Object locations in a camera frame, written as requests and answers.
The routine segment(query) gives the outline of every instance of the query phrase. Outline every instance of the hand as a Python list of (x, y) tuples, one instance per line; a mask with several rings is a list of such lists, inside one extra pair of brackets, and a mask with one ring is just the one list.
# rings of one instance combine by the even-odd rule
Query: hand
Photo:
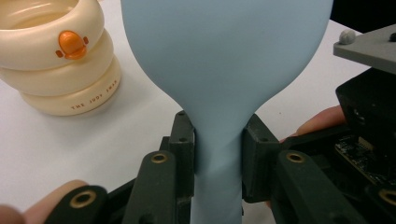
[(331, 128), (346, 122), (340, 105), (327, 108), (316, 114), (312, 119), (297, 129), (295, 135), (312, 133), (326, 128)]
[(64, 195), (73, 189), (85, 186), (81, 180), (73, 180), (60, 186), (23, 214), (8, 205), (0, 204), (0, 224), (43, 224), (53, 208)]

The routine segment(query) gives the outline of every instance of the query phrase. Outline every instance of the cream ring toy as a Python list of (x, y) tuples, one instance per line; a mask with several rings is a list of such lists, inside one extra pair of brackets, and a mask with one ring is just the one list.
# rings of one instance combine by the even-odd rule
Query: cream ring toy
[(43, 70), (82, 58), (99, 40), (97, 0), (0, 1), (0, 67)]
[(120, 77), (120, 64), (114, 56), (105, 74), (82, 91), (62, 96), (35, 96), (26, 93), (21, 93), (21, 96), (29, 105), (44, 113), (76, 115), (95, 109), (110, 98), (120, 84)]
[(104, 30), (94, 48), (81, 60), (47, 70), (19, 71), (0, 67), (0, 79), (14, 89), (33, 95), (64, 95), (81, 91), (101, 77), (113, 58), (113, 42)]

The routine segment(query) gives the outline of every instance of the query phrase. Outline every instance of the gray plastic part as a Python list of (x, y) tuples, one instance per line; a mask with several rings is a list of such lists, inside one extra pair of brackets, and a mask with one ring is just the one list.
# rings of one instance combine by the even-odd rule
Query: gray plastic part
[(396, 43), (389, 37), (396, 32), (396, 24), (356, 36), (355, 42), (334, 44), (335, 56), (363, 63), (376, 69), (396, 74)]

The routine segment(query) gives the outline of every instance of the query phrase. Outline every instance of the white table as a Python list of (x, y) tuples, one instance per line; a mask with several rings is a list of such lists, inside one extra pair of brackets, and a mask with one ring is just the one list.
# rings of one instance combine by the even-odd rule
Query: white table
[[(24, 210), (72, 179), (111, 191), (136, 177), (140, 162), (158, 150), (181, 108), (145, 76), (122, 27), (120, 0), (104, 0), (106, 28), (120, 60), (115, 95), (86, 114), (42, 114), (0, 81), (0, 203)], [(279, 139), (320, 110), (337, 105), (334, 90), (366, 66), (332, 56), (346, 27), (330, 21), (312, 62), (257, 114)], [(262, 203), (245, 206), (244, 223), (275, 223)]]

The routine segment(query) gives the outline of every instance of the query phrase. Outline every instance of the circuit board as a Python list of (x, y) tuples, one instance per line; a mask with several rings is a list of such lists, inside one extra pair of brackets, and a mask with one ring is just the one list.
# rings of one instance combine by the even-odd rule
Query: circuit board
[(394, 169), (367, 147), (355, 135), (344, 136), (335, 144), (335, 150), (374, 185), (396, 186)]

